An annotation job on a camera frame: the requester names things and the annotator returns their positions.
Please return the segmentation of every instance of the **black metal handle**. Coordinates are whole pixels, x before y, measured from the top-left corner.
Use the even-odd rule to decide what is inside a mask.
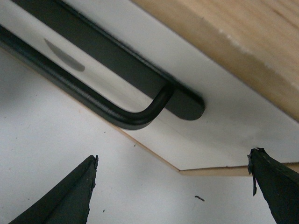
[[[2,26],[0,26],[0,42],[1,46],[10,53],[37,70],[98,115],[121,128],[137,130],[146,127],[163,110],[174,93],[172,85],[165,85],[144,111],[128,112],[111,103]]]
[[[85,67],[76,59],[63,52],[50,41],[46,39],[45,41],[52,52],[64,63],[77,71],[84,71]],[[141,112],[128,112],[111,103],[100,94],[92,94],[91,89],[87,89],[86,87],[82,89],[82,85],[78,85],[77,82],[73,85],[75,91],[80,92],[82,97],[93,102],[94,110],[96,110],[100,116],[118,127],[131,130],[140,129],[149,125],[163,110],[174,93],[173,87],[165,85],[145,110]]]

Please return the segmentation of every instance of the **wooden board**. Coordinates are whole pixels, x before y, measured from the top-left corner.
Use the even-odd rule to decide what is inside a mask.
[[[299,122],[299,2],[132,0]]]

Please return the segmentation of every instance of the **plywood edge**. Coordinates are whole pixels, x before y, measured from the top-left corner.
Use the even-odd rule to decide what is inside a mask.
[[[217,22],[219,24],[222,22],[217,21],[217,15],[213,17],[214,20],[212,21],[212,19],[209,20],[207,16],[204,16],[203,13],[200,13],[199,10],[196,11],[194,9],[196,7],[207,7],[207,10],[211,10],[212,14],[217,14],[215,12],[215,4],[217,3],[214,1],[207,3],[207,1],[193,0],[131,1],[299,122],[299,77],[296,71],[294,71],[294,67],[290,66],[287,68],[286,66],[285,71],[288,72],[275,70],[266,60],[261,59],[261,53],[257,54],[255,51],[250,51],[236,41],[238,35],[246,38],[246,34],[244,34],[245,28],[237,27],[237,29],[240,28],[240,33],[232,36],[222,30],[220,25],[218,27],[215,25],[218,24]],[[231,14],[226,16],[227,12],[224,10],[221,13],[223,17],[230,20],[237,21],[238,19],[238,17],[230,18]],[[256,39],[258,41],[252,40],[248,45],[256,44],[255,48],[257,48],[257,42],[263,39],[264,42],[268,41],[262,36],[257,36]],[[275,64],[275,60],[279,63],[285,60],[285,58],[283,58],[283,55],[278,58],[272,58],[273,64]],[[296,61],[298,59],[290,57],[289,60]]]
[[[299,173],[299,162],[284,163],[284,165]],[[181,170],[179,173],[189,176],[251,176],[248,173],[247,166],[189,169]]]

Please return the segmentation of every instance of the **white laminate surface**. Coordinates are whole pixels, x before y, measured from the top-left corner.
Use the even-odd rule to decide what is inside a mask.
[[[128,110],[150,99],[7,0],[0,23]],[[126,131],[180,170],[244,166],[253,147],[280,162],[299,161],[299,124],[128,0],[66,0],[144,57],[203,95],[206,111],[185,121],[163,110],[148,127]],[[86,66],[77,73],[44,43],[47,37]]]

